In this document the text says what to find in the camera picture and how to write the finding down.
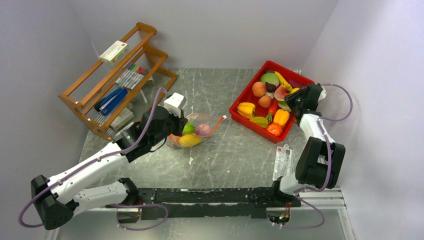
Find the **white box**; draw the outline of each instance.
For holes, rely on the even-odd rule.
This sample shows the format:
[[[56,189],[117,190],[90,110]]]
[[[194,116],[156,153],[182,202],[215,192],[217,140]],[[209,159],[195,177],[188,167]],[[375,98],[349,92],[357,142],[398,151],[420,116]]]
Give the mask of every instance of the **white box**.
[[[130,47],[127,43],[116,41],[102,55],[100,55],[100,59],[105,64],[115,66],[124,58],[129,49]]]
[[[128,123],[132,118],[134,118],[134,114],[132,111],[128,110],[128,108],[124,108],[120,114],[113,120],[110,124],[110,127],[117,131],[126,123]]]

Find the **red plastic container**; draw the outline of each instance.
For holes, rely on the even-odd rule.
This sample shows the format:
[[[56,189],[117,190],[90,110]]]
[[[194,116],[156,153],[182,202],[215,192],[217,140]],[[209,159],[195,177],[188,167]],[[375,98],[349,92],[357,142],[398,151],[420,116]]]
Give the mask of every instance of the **red plastic container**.
[[[231,105],[229,109],[229,113],[231,114],[231,118],[234,119],[236,122],[244,125],[245,127],[251,129],[253,132],[261,135],[262,137],[266,138],[267,140],[278,143],[284,140],[286,138],[287,134],[289,133],[289,130],[292,128],[294,121],[293,115],[290,115],[290,120],[287,121],[287,123],[282,128],[282,136],[277,137],[270,132],[268,132],[266,129],[254,124],[253,122],[249,121],[249,119],[241,116],[237,112],[237,106],[239,103],[243,102],[249,102],[253,103],[256,106],[255,109],[255,116],[256,117],[266,117],[268,115],[268,108],[263,108],[258,104],[259,97],[253,96],[252,92],[252,86],[254,83],[259,82],[261,80],[262,75],[267,70],[274,70],[279,72],[284,79],[288,80],[294,80],[298,82],[299,84],[302,84],[303,86],[306,86],[307,84],[314,84],[313,81],[307,79],[304,76],[301,76],[283,66],[280,66],[272,61],[266,61],[265,64],[262,66],[262,68],[256,73],[256,75],[253,77],[253,79],[249,82],[249,84],[246,86],[246,88],[243,90],[243,92],[238,96],[238,98],[235,100],[235,102]]]

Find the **wooden rack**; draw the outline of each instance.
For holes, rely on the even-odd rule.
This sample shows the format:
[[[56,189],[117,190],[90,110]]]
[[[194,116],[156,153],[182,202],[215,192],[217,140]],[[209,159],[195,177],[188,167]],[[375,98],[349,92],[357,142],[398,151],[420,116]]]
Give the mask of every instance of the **wooden rack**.
[[[149,39],[156,34],[156,29],[150,25],[138,22],[120,41],[129,45],[129,53],[115,66],[111,67],[99,59],[90,69],[79,77],[59,98],[94,134],[111,141],[115,134],[111,123],[137,96],[142,87],[154,73],[165,75],[169,81],[164,86],[169,90],[177,79],[177,75],[162,67],[168,55],[149,44]],[[118,77],[131,65],[138,64],[148,69],[142,80],[130,90],[121,104],[107,116],[94,110],[94,105],[105,95],[113,91]]]

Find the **pink fruit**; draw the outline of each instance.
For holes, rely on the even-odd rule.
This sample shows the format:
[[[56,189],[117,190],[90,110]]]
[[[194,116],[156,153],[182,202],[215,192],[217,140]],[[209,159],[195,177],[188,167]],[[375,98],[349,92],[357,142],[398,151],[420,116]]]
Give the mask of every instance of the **pink fruit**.
[[[207,136],[211,133],[211,127],[208,124],[200,124],[196,127],[196,134],[199,136]]]
[[[283,85],[280,85],[274,92],[274,98],[278,101],[284,101],[284,97],[289,94],[290,93],[286,90],[286,88]]]

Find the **label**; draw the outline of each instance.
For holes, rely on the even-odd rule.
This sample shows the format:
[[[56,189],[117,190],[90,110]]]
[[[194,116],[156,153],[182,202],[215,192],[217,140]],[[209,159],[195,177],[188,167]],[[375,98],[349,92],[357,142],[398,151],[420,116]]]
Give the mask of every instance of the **label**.
[[[293,150],[289,149],[289,145],[287,144],[283,147],[278,146],[275,153],[272,180],[276,181],[279,177],[285,177],[287,174],[294,173],[295,169],[293,167]]]

